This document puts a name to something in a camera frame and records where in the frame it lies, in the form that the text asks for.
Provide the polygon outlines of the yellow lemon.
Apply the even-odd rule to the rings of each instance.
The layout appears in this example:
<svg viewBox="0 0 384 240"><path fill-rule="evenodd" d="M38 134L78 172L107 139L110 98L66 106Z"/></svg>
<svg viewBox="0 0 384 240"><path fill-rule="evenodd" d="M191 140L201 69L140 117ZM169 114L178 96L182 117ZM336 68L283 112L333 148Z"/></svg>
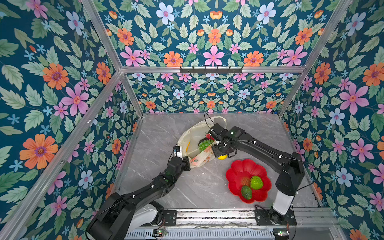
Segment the yellow lemon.
<svg viewBox="0 0 384 240"><path fill-rule="evenodd" d="M219 159L219 160L225 160L227 158L228 158L228 155L222 155L222 156L217 157L217 159Z"/></svg>

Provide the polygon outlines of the cream plastic bag orange print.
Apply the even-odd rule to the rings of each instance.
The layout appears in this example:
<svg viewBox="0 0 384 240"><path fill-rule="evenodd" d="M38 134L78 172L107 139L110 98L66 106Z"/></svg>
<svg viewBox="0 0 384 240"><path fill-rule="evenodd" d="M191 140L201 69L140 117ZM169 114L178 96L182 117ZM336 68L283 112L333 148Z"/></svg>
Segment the cream plastic bag orange print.
<svg viewBox="0 0 384 240"><path fill-rule="evenodd" d="M209 130L214 124L224 124L226 128L227 120L221 116L214 116L200 121L186 130L178 140L177 145L182 148L183 157L188 157L192 169L201 167L216 158L212 151L214 142L203 152L199 150L199 143L207 140L206 135L209 134ZM190 147L186 152L189 142L191 142Z"/></svg>

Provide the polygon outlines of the red flower-shaped plate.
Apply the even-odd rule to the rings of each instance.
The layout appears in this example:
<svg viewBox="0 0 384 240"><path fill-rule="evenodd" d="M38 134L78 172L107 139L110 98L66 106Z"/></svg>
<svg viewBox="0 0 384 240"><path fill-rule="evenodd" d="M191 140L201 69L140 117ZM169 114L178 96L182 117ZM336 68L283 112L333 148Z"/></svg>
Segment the red flower-shaped plate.
<svg viewBox="0 0 384 240"><path fill-rule="evenodd" d="M264 186L260 190L252 189L252 199L245 200L241 195L241 188L242 186L250 187L250 180L253 176L261 177ZM230 192L246 204L266 201L268 193L272 188L272 182L268 177L267 170L250 159L234 161L226 172L226 178L229 182L228 187Z"/></svg>

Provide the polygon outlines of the green bell pepper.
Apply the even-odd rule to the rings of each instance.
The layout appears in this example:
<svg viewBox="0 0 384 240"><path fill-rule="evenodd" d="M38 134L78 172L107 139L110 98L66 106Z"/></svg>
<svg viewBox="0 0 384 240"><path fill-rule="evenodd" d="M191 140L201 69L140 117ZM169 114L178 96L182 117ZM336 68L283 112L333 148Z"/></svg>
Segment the green bell pepper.
<svg viewBox="0 0 384 240"><path fill-rule="evenodd" d="M250 187L253 190L260 190L264 186L264 182L261 177L253 176L250 180Z"/></svg>

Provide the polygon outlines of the green avocado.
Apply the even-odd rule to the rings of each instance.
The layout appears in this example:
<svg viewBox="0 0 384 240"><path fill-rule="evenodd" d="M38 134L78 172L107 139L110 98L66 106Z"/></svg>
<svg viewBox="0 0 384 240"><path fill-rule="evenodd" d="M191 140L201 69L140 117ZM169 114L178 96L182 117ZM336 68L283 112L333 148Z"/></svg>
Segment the green avocado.
<svg viewBox="0 0 384 240"><path fill-rule="evenodd" d="M253 197L252 189L249 186L242 186L241 195L245 200L251 200Z"/></svg>

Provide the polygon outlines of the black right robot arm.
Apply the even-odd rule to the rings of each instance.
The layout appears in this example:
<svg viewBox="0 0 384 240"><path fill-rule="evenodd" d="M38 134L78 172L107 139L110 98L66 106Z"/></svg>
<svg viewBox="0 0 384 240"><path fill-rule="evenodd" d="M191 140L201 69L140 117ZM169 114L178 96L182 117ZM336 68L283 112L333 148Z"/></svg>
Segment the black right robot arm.
<svg viewBox="0 0 384 240"><path fill-rule="evenodd" d="M253 138L246 131L232 127L224 129L215 124L209 130L215 140L212 150L217 159L234 157L238 151L245 152L267 164L279 174L275 182L277 194L269 210L256 206L256 220L266 225L296 224L291 205L305 176L305 166L301 156L278 151ZM230 192L246 204L264 202L273 183L264 167L253 160L236 160L226 172Z"/></svg>

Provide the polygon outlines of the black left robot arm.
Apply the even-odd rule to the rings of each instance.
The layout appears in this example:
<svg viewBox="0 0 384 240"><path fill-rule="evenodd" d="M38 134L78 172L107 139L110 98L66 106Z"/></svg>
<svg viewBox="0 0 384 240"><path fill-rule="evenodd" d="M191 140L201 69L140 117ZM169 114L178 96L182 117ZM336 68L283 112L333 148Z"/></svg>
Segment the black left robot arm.
<svg viewBox="0 0 384 240"><path fill-rule="evenodd" d="M191 165L187 157L172 157L167 168L148 185L128 194L111 194L86 229L86 237L96 240L123 240L134 214L144 206L167 195Z"/></svg>

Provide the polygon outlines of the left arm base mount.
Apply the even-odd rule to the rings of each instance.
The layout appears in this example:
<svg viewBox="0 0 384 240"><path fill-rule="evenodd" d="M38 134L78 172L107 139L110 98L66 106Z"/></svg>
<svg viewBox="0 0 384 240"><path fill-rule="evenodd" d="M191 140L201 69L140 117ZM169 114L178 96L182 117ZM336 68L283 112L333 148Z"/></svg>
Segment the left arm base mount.
<svg viewBox="0 0 384 240"><path fill-rule="evenodd" d="M152 201L135 213L134 220L140 227L175 226L177 215L176 210L166 210L160 203Z"/></svg>

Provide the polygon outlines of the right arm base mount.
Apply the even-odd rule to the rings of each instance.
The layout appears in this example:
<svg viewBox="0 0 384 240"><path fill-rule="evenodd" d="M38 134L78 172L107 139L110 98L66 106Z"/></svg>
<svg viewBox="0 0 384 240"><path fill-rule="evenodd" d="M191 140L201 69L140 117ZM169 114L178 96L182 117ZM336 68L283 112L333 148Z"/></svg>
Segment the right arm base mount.
<svg viewBox="0 0 384 240"><path fill-rule="evenodd" d="M289 208L285 215L279 214L273 208L266 209L260 205L255 205L255 219L258 226L296 226L297 221L294 211Z"/></svg>

